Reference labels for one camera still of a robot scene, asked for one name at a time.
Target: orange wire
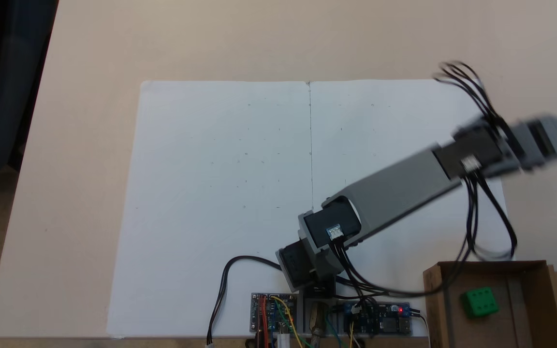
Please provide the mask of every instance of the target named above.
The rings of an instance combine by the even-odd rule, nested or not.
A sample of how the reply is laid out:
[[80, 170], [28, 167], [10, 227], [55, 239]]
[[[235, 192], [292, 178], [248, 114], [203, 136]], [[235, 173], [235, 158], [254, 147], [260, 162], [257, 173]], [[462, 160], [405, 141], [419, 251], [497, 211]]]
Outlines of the orange wire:
[[263, 323], [264, 323], [264, 343], [265, 343], [265, 347], [264, 348], [268, 348], [268, 315], [265, 312], [265, 306], [266, 306], [266, 297], [263, 296], [264, 298], [264, 304], [261, 307], [261, 312], [262, 312], [262, 316], [263, 316]]

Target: voltage regulator board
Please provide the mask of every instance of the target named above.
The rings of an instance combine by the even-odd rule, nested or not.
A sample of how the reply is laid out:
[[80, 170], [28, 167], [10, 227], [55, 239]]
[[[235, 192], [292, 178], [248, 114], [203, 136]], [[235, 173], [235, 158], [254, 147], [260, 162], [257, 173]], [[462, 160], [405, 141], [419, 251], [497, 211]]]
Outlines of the voltage regulator board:
[[365, 302], [343, 302], [343, 332], [349, 334], [353, 322], [353, 333], [367, 335], [411, 335], [411, 310], [407, 302], [377, 302], [374, 306]]
[[283, 302], [272, 299], [278, 297], [289, 308], [289, 312], [293, 319], [294, 326], [297, 318], [297, 296], [292, 293], [252, 293], [250, 295], [250, 332], [260, 330], [264, 325], [264, 308], [265, 322], [267, 322], [267, 330], [276, 333], [290, 333], [288, 326], [289, 318], [285, 313]]

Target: robotic arm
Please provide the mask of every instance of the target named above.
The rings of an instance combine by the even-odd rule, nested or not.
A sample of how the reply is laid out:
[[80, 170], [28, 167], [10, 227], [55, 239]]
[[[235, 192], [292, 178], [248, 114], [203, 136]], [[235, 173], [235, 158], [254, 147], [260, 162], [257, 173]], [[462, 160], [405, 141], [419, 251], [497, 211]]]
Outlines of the robotic arm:
[[298, 216], [300, 240], [277, 251], [292, 291], [343, 271], [329, 244], [353, 247], [416, 209], [461, 186], [474, 171], [492, 178], [557, 160], [557, 117], [543, 115], [509, 127], [481, 118], [454, 141], [418, 152], [337, 192], [318, 212]]

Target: green wire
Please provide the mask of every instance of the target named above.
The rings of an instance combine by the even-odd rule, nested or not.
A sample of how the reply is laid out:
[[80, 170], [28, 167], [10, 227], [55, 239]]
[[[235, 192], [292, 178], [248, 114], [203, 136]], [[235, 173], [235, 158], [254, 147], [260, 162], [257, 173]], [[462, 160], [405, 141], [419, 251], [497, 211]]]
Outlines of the green wire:
[[334, 330], [334, 326], [332, 326], [332, 323], [330, 322], [330, 319], [328, 319], [328, 315], [329, 315], [329, 314], [330, 314], [329, 312], [327, 312], [327, 313], [325, 314], [325, 322], [326, 322], [326, 324], [328, 324], [328, 326], [330, 327], [330, 331], [332, 331], [332, 334], [334, 335], [334, 337], [336, 337], [336, 339], [337, 339], [337, 341], [338, 341], [338, 346], [339, 346], [339, 347], [344, 347], [344, 346], [345, 346], [345, 343], [343, 343], [343, 341], [341, 341], [341, 339], [338, 338], [337, 331]]
[[[283, 321], [285, 322], [285, 324], [287, 325], [287, 327], [289, 328], [289, 331], [292, 331], [292, 325], [289, 323], [289, 321], [285, 318], [285, 316], [283, 315], [283, 312], [280, 310], [280, 304], [278, 301], [274, 300], [274, 303], [277, 304], [277, 311], [278, 314], [280, 314], [280, 317], [283, 319]], [[308, 348], [315, 348], [314, 346], [311, 346], [309, 344], [309, 342], [307, 342], [307, 340], [303, 339], [301, 336], [298, 336], [298, 338], [300, 339], [301, 342], [303, 342]]]

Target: white paper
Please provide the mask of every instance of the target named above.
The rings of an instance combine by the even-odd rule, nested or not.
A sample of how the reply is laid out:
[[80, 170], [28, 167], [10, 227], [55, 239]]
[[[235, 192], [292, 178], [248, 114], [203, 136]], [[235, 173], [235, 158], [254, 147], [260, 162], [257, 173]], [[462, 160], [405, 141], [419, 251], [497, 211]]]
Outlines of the white paper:
[[[109, 309], [117, 336], [203, 337], [226, 262], [276, 261], [297, 216], [345, 185], [433, 143], [477, 114], [435, 81], [148, 82], [142, 86]], [[504, 205], [499, 182], [491, 189]], [[480, 195], [478, 241], [509, 241]], [[348, 251], [382, 286], [422, 290], [422, 271], [454, 260], [463, 189]], [[282, 273], [237, 262], [214, 337], [250, 335], [250, 293], [288, 292]], [[424, 311], [424, 299], [411, 299]], [[414, 320], [414, 335], [425, 335]]]
[[[110, 335], [204, 336], [227, 261], [276, 260], [311, 209], [305, 82], [142, 86]], [[214, 335], [248, 335], [250, 293], [289, 292], [253, 261], [230, 270]]]

